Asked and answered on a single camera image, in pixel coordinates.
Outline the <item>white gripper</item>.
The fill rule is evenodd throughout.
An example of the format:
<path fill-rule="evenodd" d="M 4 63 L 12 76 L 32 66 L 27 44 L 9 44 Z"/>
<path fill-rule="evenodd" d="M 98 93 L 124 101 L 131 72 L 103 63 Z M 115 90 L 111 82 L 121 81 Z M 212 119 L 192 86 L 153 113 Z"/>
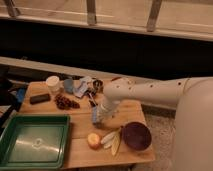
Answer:
<path fill-rule="evenodd" d="M 106 118 L 113 116 L 118 105 L 118 101 L 111 101 L 108 98 L 103 98 L 97 108 L 97 122 L 102 123 Z"/>

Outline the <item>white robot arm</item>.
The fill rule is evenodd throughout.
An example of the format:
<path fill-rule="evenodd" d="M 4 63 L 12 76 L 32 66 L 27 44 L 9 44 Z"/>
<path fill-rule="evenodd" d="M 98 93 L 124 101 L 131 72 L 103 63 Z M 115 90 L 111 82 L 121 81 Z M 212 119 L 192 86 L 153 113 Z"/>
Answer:
<path fill-rule="evenodd" d="M 170 171 L 213 171 L 213 77 L 143 84 L 113 80 L 103 88 L 98 119 L 112 115 L 126 99 L 176 110 Z"/>

